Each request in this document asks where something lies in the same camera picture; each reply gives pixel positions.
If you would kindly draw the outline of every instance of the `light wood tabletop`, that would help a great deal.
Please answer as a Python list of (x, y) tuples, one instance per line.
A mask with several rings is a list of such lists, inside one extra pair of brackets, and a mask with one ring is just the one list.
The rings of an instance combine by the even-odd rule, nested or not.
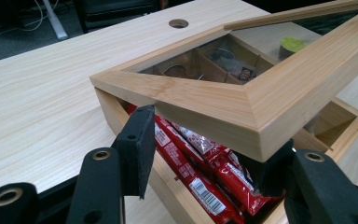
[[(113, 143), (90, 76), (123, 67), (139, 71), (147, 64), (126, 62), (137, 64), (150, 49), (219, 24), (266, 14), (240, 0), (198, 0), (0, 61), (0, 187), (29, 182), (44, 191), (77, 175), (87, 152)], [(189, 21), (188, 29), (168, 25), (178, 18)], [(225, 34), (213, 30), (210, 40)], [(338, 97), (358, 108), (358, 77)], [(358, 139), (338, 164), (358, 185)], [(126, 199), (126, 212), (128, 223), (174, 223), (150, 186), (144, 201)]]

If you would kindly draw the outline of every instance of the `snack package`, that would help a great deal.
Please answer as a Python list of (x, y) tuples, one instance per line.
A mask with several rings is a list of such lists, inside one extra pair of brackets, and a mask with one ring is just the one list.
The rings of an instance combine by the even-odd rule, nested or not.
[(193, 194), (211, 219), (215, 223), (243, 223), (243, 214), (240, 214), (214, 182), (208, 180), (194, 169), (179, 148), (157, 124), (155, 134), (159, 154), (191, 194)]
[(231, 149), (175, 123), (172, 123), (172, 126), (212, 165), (214, 175), (222, 183), (220, 186), (223, 189), (228, 189), (227, 195), (233, 195), (231, 197), (233, 201), (240, 201), (249, 214), (254, 216), (269, 200), (269, 197), (253, 194), (255, 189), (245, 178), (238, 158)]
[(270, 199), (261, 195), (254, 195), (254, 188), (245, 179), (243, 172), (235, 168), (227, 158), (220, 158), (212, 163), (214, 174), (229, 189), (230, 193), (238, 199), (245, 210), (254, 216), (258, 210)]
[(231, 190), (218, 178), (216, 178), (216, 184), (223, 192), (225, 192), (226, 196), (231, 200), (231, 202), (237, 207), (238, 210), (241, 212), (246, 211), (247, 207), (243, 205), (240, 200), (238, 200), (237, 197), (231, 192)]
[(176, 144), (182, 153), (198, 168), (204, 175), (213, 178), (213, 171), (210, 164), (208, 164), (202, 156), (197, 152), (173, 126), (160, 116), (155, 117), (156, 124), (168, 135), (169, 138)]
[(133, 105), (133, 104), (128, 104), (127, 108), (126, 108), (127, 114), (129, 114), (129, 115), (132, 114), (132, 112), (135, 111), (136, 108), (138, 108), (138, 106)]
[(194, 133), (178, 124), (175, 124), (173, 122), (170, 122), (170, 124), (176, 131), (179, 132), (179, 134), (181, 134), (185, 138), (185, 140), (187, 140), (191, 144), (191, 146), (193, 146), (199, 152), (201, 157), (205, 159), (208, 163), (211, 163), (212, 161), (218, 160), (221, 157), (227, 155), (227, 152), (225, 151), (226, 148), (222, 145), (217, 144), (216, 142), (202, 135)]

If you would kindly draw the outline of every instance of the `wooden frame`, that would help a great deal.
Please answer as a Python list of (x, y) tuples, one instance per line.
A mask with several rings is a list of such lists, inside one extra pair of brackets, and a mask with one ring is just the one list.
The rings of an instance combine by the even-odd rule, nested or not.
[(357, 75), (358, 16), (244, 86), (123, 71), (90, 79), (101, 91), (155, 105), (162, 117), (266, 161)]
[[(0, 186), (23, 181), (35, 184), (38, 192), (42, 192), (78, 175), (83, 157), (91, 149), (112, 144), (128, 116), (111, 94), (106, 94), (105, 99), (119, 106), (105, 105), (117, 111), (104, 108), (105, 115), (112, 118), (103, 116), (89, 76), (105, 70), (139, 72), (225, 35), (227, 32), (221, 32), (220, 27), (225, 22), (264, 14), (267, 13), (241, 0), (198, 0), (1, 60)], [(178, 18), (189, 21), (189, 27), (173, 29), (168, 25), (168, 21)], [(269, 36), (273, 41), (281, 38), (276, 35), (278, 30), (288, 31), (294, 37), (299, 34), (297, 37), (310, 42), (314, 40), (308, 38), (312, 36), (309, 31), (292, 26), (295, 25), (284, 23), (263, 27), (261, 33), (265, 34), (267, 28), (267, 34), (274, 34)], [(275, 51), (269, 50), (276, 48), (279, 41), (255, 43), (260, 34), (255, 30), (242, 31), (251, 33), (246, 36), (246, 41), (249, 39), (246, 43), (276, 58)], [(358, 78), (338, 97), (358, 108)], [(114, 116), (119, 111), (123, 112), (122, 117)], [(354, 122), (351, 129), (358, 133)], [(336, 150), (327, 153), (341, 153), (355, 140), (339, 164), (358, 185), (358, 134), (345, 132), (341, 136), (343, 141), (331, 147)], [(174, 178), (170, 167), (156, 154), (149, 178), (153, 189), (148, 189), (144, 201), (126, 200), (128, 221), (173, 223), (166, 206), (178, 223), (211, 223), (185, 186)], [(280, 217), (270, 218), (277, 223)]]
[[(220, 32), (220, 29), (221, 28), (216, 28), (214, 31)], [(166, 52), (166, 51), (176, 51), (176, 50), (159, 49), (157, 51)], [(146, 56), (146, 60), (142, 62), (143, 64), (147, 64), (147, 65), (138, 66), (138, 65), (133, 65), (133, 63), (130, 63), (131, 67), (121, 66), (120, 69), (125, 71), (134, 71), (134, 70), (140, 71), (142, 69), (145, 69), (147, 66), (150, 66), (150, 64), (152, 64), (151, 62), (149, 62), (150, 61), (149, 59), (153, 61), (152, 63), (156, 63), (154, 57), (148, 55), (148, 57)], [(169, 83), (167, 85), (173, 85), (173, 86), (176, 85), (175, 87), (177, 87), (178, 85), (182, 85), (180, 84), (182, 83), (181, 81), (184, 81), (183, 85), (187, 85), (188, 81), (191, 83), (194, 83), (196, 81), (170, 78), (170, 77), (144, 76), (134, 73), (125, 73), (125, 72), (118, 72), (118, 71), (103, 72), (95, 77), (92, 77), (91, 81), (96, 87), (98, 87), (95, 88), (95, 90), (97, 92), (107, 122), (109, 126), (112, 128), (112, 130), (114, 131), (114, 133), (119, 133), (121, 131), (121, 128), (126, 123), (126, 120), (128, 119), (127, 113), (125, 112), (124, 108), (120, 104), (121, 99), (129, 101), (131, 103), (139, 103), (139, 105), (156, 103), (159, 114), (162, 114), (162, 112), (164, 112), (164, 114), (167, 115), (166, 117), (170, 119), (173, 117), (173, 115), (180, 116), (181, 113), (184, 112), (185, 114), (182, 117), (179, 117), (179, 121), (182, 123), (186, 121), (189, 122), (191, 125), (191, 122), (193, 120), (198, 120), (197, 116), (195, 117), (192, 116), (192, 111), (181, 110), (181, 112), (174, 113), (173, 111), (176, 109), (176, 106), (167, 104), (167, 102), (164, 102), (161, 100), (161, 98), (159, 98), (159, 97), (163, 97), (164, 95), (158, 96), (159, 91), (164, 90), (163, 89), (164, 84), (166, 83)], [(139, 90), (138, 88), (144, 87), (145, 85), (144, 81), (147, 81), (147, 83), (150, 84), (153, 88), (156, 88), (155, 91), (142, 89), (142, 91), (145, 91), (147, 92), (147, 94), (149, 94), (149, 95), (142, 95), (142, 91)], [(198, 88), (203, 88), (204, 87), (203, 85), (208, 85), (208, 84), (215, 85), (216, 83), (201, 82)], [(218, 86), (228, 89), (234, 87), (233, 85), (224, 85), (224, 84)], [(186, 95), (191, 96), (191, 94), (194, 93), (194, 91), (197, 90), (192, 90), (191, 93), (189, 93), (189, 91), (186, 91)], [(179, 97), (181, 99), (186, 97), (186, 95), (185, 96), (182, 95), (182, 92), (177, 92), (177, 93), (178, 95), (176, 95), (176, 97)], [(175, 103), (175, 100), (172, 97), (173, 96), (167, 96), (168, 103), (171, 104)], [(332, 99), (332, 102), (333, 104), (340, 105), (346, 110), (349, 110), (356, 117), (348, 126), (348, 129), (338, 138), (335, 144), (333, 144), (332, 146), (327, 146), (322, 141), (315, 140), (313, 136), (311, 136), (305, 130), (301, 129), (302, 126), (299, 128), (300, 131), (294, 134), (294, 138), (296, 139), (296, 142), (299, 144), (299, 147), (318, 148), (321, 151), (326, 151), (327, 155), (331, 156), (335, 161), (338, 161), (341, 158), (341, 156), (346, 152), (346, 149), (348, 149), (349, 146), (358, 137), (358, 110), (353, 109), (351, 106), (345, 104), (344, 102), (338, 100), (337, 98)], [(186, 190), (186, 187), (180, 181), (175, 181), (175, 178), (176, 175), (173, 173), (173, 171), (170, 169), (167, 163), (159, 156), (159, 154), (156, 154), (149, 184), (154, 189), (154, 191), (158, 194), (159, 198), (163, 201), (167, 209), (170, 211), (172, 217), (178, 223), (212, 223), (212, 220), (207, 216), (205, 212), (203, 212), (203, 208), (195, 201), (191, 193), (188, 190)], [(279, 206), (277, 206), (274, 209), (273, 213), (265, 220), (265, 223), (277, 223), (279, 221), (284, 222), (285, 219), (286, 219), (285, 212), (281, 203)]]
[(238, 30), (286, 21), (295, 21), (355, 9), (358, 9), (358, 0), (331, 1), (315, 6), (296, 8), (284, 12), (260, 16), (250, 20), (230, 22), (225, 24), (225, 30)]

